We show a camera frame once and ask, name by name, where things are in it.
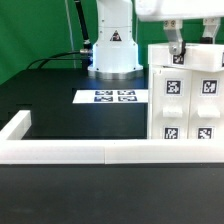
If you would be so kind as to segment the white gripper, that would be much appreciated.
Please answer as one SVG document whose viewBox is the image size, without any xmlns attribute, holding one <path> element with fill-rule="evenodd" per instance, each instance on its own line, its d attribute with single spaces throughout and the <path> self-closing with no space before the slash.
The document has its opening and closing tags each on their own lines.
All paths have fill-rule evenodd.
<svg viewBox="0 0 224 224">
<path fill-rule="evenodd" d="M 214 44 L 221 25 L 220 17 L 224 17 L 224 0 L 135 0 L 135 12 L 141 21 L 166 20 L 163 29 L 170 54 L 184 55 L 182 20 L 204 18 L 200 42 Z"/>
</svg>

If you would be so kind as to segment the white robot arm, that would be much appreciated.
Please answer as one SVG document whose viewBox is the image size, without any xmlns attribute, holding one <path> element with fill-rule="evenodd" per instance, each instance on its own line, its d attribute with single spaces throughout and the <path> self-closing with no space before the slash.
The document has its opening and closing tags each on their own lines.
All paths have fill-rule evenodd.
<svg viewBox="0 0 224 224">
<path fill-rule="evenodd" d="M 224 17 L 224 0 L 96 0 L 98 40 L 93 45 L 89 75 L 126 79 L 139 73 L 138 44 L 132 37 L 133 13 L 143 22 L 164 22 L 171 55 L 184 55 L 182 21 Z"/>
</svg>

